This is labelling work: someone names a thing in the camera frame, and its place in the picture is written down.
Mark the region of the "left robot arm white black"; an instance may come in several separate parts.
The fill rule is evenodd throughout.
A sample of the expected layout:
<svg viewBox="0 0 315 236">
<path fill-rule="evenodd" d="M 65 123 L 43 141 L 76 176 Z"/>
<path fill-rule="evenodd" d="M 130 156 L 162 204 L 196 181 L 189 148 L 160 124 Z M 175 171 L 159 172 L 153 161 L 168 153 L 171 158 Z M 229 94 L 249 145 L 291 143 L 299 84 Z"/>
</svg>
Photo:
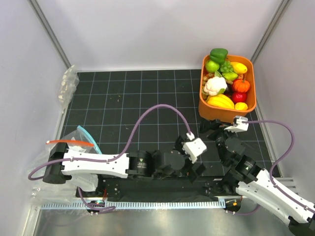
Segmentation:
<svg viewBox="0 0 315 236">
<path fill-rule="evenodd" d="M 70 181 L 94 197 L 104 192 L 99 175 L 143 180 L 188 175 L 190 182 L 194 182 L 205 170 L 204 165 L 197 163 L 198 156 L 207 150 L 200 138 L 178 138 L 169 152 L 136 151 L 124 153 L 120 158 L 114 154 L 83 152 L 82 147 L 93 147 L 83 141 L 57 140 L 55 143 L 43 182 L 65 184 Z"/>
</svg>

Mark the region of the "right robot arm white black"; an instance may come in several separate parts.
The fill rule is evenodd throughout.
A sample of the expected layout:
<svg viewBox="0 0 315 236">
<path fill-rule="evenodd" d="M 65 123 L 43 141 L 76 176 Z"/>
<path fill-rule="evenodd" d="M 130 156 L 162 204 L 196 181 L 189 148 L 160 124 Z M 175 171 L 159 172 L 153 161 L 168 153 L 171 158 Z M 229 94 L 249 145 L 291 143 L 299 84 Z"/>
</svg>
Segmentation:
<svg viewBox="0 0 315 236">
<path fill-rule="evenodd" d="M 295 138 L 292 130 L 287 128 L 291 136 L 289 148 L 267 170 L 259 167 L 255 160 L 245 154 L 242 141 L 235 137 L 235 133 L 247 131 L 249 124 L 251 121 L 241 116 L 236 116 L 232 124 L 219 119 L 201 120 L 200 133 L 212 131 L 207 138 L 215 141 L 221 164 L 229 168 L 216 184 L 217 189 L 228 195 L 238 194 L 256 202 L 257 209 L 263 207 L 273 213 L 295 236 L 313 236 L 314 203 L 303 199 L 273 177 L 276 165 L 293 148 Z"/>
</svg>

